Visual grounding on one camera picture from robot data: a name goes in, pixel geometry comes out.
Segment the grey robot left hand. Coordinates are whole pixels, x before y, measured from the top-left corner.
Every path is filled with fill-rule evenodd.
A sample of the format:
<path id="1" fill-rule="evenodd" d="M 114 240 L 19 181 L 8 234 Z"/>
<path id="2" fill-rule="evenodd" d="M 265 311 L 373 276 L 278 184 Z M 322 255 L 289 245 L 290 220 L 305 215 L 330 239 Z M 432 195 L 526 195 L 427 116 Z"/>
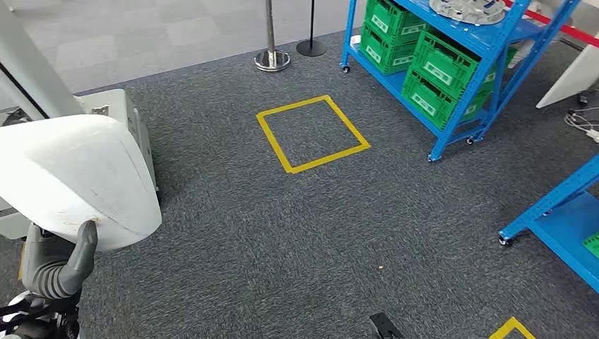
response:
<path id="1" fill-rule="evenodd" d="M 47 299 L 67 299 L 77 294 L 93 271 L 97 243 L 92 220 L 80 225 L 75 243 L 31 224 L 23 254 L 24 287 Z"/>

